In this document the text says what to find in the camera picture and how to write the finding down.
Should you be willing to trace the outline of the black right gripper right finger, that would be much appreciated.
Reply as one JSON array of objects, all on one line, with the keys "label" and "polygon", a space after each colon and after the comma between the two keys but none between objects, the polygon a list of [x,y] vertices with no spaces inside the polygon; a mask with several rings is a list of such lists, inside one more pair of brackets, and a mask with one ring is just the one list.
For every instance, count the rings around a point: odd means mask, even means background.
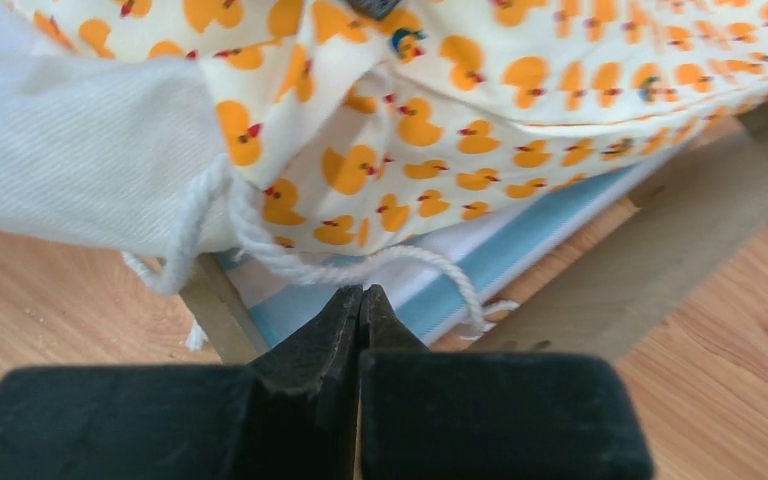
[{"label": "black right gripper right finger", "polygon": [[366,479],[650,479],[628,391],[605,360],[557,352],[434,352],[380,286],[359,312]]}]

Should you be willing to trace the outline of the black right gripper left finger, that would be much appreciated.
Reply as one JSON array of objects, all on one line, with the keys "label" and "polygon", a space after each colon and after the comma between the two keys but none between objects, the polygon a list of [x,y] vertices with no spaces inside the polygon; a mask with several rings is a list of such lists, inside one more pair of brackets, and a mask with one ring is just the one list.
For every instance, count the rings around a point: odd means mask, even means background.
[{"label": "black right gripper left finger", "polygon": [[363,290],[247,365],[27,367],[0,379],[0,479],[349,479]]}]

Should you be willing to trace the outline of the wooden pet bed frame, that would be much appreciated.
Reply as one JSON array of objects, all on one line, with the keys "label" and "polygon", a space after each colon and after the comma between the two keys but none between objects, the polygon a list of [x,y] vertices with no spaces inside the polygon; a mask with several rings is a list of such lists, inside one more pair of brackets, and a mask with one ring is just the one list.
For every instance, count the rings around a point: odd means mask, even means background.
[{"label": "wooden pet bed frame", "polygon": [[637,212],[473,348],[617,360],[768,222],[768,103],[632,190]]}]

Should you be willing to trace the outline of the white rope tie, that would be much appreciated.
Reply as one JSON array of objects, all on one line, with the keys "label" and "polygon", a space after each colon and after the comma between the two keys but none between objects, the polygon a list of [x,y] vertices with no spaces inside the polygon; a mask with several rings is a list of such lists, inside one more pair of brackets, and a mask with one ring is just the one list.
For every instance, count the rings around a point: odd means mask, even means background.
[{"label": "white rope tie", "polygon": [[416,246],[387,247],[361,261],[342,266],[308,263],[277,243],[265,228],[257,209],[260,195],[260,190],[239,176],[228,156],[219,155],[186,186],[165,252],[161,255],[162,266],[156,269],[130,252],[122,254],[123,261],[156,293],[173,295],[180,292],[199,255],[199,240],[207,214],[216,201],[224,200],[232,233],[239,243],[237,256],[258,261],[270,273],[292,284],[334,287],[365,284],[389,263],[418,261],[436,268],[456,286],[466,307],[460,337],[470,341],[477,340],[496,326],[487,319],[489,315],[520,307],[519,303],[510,300],[496,301],[484,307],[472,281],[460,267],[440,254]]}]

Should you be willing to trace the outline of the yellow duck print blanket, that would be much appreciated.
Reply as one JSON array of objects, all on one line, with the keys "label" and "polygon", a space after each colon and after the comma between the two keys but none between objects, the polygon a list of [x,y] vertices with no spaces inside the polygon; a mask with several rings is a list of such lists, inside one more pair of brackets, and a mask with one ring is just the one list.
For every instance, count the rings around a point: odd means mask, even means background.
[{"label": "yellow duck print blanket", "polygon": [[768,1],[0,1],[0,229],[164,254],[216,161],[367,255],[768,99]]}]

